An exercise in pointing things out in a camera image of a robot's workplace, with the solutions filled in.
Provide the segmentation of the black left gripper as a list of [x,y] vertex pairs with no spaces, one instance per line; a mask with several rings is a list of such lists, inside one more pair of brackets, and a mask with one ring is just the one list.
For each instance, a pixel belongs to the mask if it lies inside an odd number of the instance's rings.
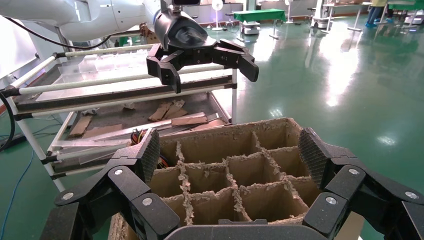
[[233,41],[213,40],[207,31],[184,12],[170,9],[160,12],[154,23],[159,43],[154,44],[146,57],[147,72],[159,78],[162,85],[181,92],[178,74],[183,66],[218,64],[238,69],[249,81],[256,82],[259,67],[247,47]]

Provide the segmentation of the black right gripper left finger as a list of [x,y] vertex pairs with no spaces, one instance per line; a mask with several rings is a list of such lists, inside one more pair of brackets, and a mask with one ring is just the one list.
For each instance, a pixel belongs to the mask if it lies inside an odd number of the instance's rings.
[[91,240],[120,213],[140,240],[164,240],[179,216],[152,192],[149,182],[160,158],[160,136],[148,129],[140,143],[118,149],[105,167],[55,199],[54,238]]

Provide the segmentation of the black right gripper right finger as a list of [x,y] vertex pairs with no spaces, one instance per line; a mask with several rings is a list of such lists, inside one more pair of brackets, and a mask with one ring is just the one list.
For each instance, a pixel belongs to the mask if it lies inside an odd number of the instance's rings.
[[304,128],[299,134],[299,157],[320,194],[302,224],[332,240],[348,216],[362,216],[386,240],[424,237],[424,196],[370,170],[349,149],[324,142]]

